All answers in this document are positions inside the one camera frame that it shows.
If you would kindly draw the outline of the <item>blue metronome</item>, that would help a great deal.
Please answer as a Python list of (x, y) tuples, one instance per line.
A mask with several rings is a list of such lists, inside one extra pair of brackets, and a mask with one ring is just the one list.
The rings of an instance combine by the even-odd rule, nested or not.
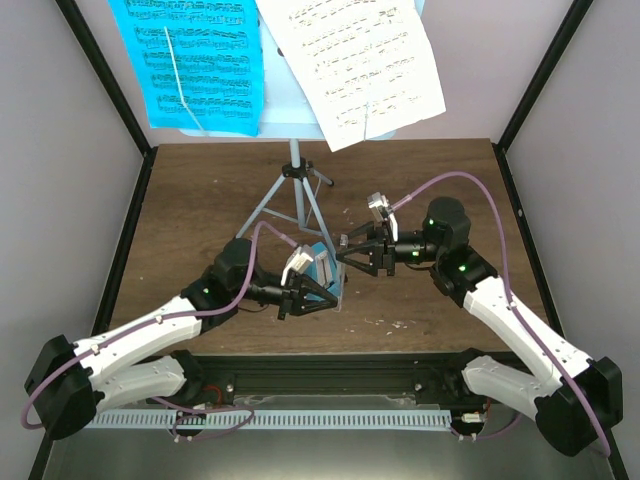
[(311, 277), (323, 289), (334, 295), (338, 301), (342, 296), (342, 277), (341, 273), (332, 260), (330, 252), (326, 245), (317, 242), (311, 246), (314, 260), (307, 268), (305, 274)]

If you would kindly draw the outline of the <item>white sheet music page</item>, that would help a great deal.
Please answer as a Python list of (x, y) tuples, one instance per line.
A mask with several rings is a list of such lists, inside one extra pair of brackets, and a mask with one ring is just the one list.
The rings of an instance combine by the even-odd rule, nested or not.
[(412, 1), (260, 1), (331, 151), (446, 110)]

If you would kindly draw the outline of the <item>clear metronome cover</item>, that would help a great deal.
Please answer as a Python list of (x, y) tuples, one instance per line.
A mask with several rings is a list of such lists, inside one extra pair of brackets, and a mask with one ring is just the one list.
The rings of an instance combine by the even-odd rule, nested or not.
[[(339, 239), (339, 247), (344, 249), (348, 246), (349, 239), (346, 234), (341, 234)], [(342, 310), (343, 298), (345, 293), (345, 283), (346, 283), (346, 266), (338, 262), (337, 263), (337, 273), (339, 274), (339, 294), (338, 294), (338, 303), (334, 311), (336, 313), (340, 313)]]

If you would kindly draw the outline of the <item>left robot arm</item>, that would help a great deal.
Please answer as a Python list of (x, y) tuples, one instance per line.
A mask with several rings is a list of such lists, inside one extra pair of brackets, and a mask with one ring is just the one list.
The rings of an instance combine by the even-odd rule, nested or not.
[(204, 372), (186, 350), (153, 354), (201, 336), (235, 316), (243, 300), (274, 305), (279, 319), (337, 306), (338, 274), (321, 244), (295, 247), (281, 273), (263, 269), (246, 238), (229, 241), (202, 275), (158, 309), (115, 330), (69, 341), (58, 335), (41, 348), (25, 381), (26, 429), (53, 440), (69, 437), (98, 414), (158, 397), (179, 405), (204, 392)]

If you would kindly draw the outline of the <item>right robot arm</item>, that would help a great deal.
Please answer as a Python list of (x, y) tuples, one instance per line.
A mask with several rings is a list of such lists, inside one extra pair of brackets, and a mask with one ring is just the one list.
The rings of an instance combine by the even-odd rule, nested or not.
[(569, 343), (512, 293), (506, 277), (470, 246), (471, 221), (459, 200), (432, 200), (421, 229), (405, 232), (385, 196), (370, 196), (369, 208), (373, 221), (342, 236), (338, 260), (371, 276), (392, 276), (399, 263), (424, 264), (438, 290), (489, 327), (527, 368), (470, 349), (463, 367), (444, 378), (451, 400), (495, 399), (532, 419), (544, 439), (569, 457), (621, 422), (620, 368)]

